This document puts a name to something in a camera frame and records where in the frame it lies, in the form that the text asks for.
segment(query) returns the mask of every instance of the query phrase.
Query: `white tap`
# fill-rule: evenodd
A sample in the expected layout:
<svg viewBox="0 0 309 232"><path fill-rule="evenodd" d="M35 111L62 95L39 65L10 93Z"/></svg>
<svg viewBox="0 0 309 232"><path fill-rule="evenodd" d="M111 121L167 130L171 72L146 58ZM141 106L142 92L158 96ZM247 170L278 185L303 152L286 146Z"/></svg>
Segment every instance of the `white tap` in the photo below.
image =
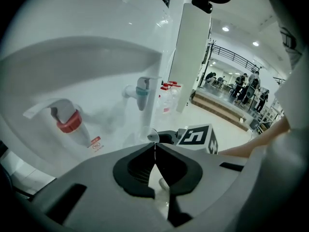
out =
<svg viewBox="0 0 309 232"><path fill-rule="evenodd" d="M32 119L41 110L51 109L51 116L56 121L56 126L73 141L79 145L89 147L91 140L86 126L83 124L82 117L74 104L68 99L49 99L29 108L24 112L24 116Z"/></svg>
<svg viewBox="0 0 309 232"><path fill-rule="evenodd" d="M123 97L130 98L133 97L137 101L137 106L140 111L143 111L146 107L148 96L149 96L149 80L150 79L160 79L160 76L150 77L150 76L142 76L137 80L137 85L134 87L133 85L127 85L122 92Z"/></svg>

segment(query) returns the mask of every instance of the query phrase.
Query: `staircase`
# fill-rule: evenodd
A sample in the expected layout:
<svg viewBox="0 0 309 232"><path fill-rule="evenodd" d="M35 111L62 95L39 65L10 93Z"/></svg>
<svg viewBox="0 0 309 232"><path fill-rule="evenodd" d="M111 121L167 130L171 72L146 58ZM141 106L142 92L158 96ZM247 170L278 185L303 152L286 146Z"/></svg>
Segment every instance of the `staircase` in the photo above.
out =
<svg viewBox="0 0 309 232"><path fill-rule="evenodd" d="M206 94L196 91L192 104L225 119L244 131L248 130L248 126L245 124L246 118L243 118L243 114L232 110L229 106L218 102L216 99L207 96ZM240 123L240 118L243 118L244 123Z"/></svg>

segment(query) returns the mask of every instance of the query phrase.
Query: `ceiling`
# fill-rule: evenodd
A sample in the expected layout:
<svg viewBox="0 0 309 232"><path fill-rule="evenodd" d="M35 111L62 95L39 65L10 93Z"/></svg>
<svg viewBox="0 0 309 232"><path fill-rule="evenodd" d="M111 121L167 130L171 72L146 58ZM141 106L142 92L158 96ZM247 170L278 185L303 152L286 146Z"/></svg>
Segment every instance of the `ceiling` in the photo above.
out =
<svg viewBox="0 0 309 232"><path fill-rule="evenodd" d="M211 31L246 45L280 75L287 75L291 71L269 0L231 0L227 4L213 4L211 16ZM228 26L230 31L224 32L224 26ZM259 42L258 47L253 46L254 41Z"/></svg>

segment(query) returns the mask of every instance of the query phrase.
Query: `white column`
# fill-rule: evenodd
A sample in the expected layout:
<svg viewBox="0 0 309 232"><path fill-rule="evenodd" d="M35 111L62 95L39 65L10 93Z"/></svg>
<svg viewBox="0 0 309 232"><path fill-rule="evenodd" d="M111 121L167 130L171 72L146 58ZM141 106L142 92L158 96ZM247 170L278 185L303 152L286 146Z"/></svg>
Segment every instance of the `white column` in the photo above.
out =
<svg viewBox="0 0 309 232"><path fill-rule="evenodd" d="M182 112L197 79L205 54L211 15L185 3L169 80L183 84L177 111Z"/></svg>

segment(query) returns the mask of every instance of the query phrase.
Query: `person's arm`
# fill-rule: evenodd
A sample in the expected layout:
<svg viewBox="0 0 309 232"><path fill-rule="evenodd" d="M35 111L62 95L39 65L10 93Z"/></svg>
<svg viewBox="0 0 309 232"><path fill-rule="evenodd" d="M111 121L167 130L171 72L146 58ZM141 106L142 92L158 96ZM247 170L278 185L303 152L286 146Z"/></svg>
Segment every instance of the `person's arm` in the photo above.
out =
<svg viewBox="0 0 309 232"><path fill-rule="evenodd" d="M249 157L251 152L258 146L267 145L278 135L287 132L290 129L288 120L284 116L277 121L268 130L258 135L256 138L247 142L244 145L240 145L234 148L230 148L224 151L220 151L219 155L236 156L236 157Z"/></svg>

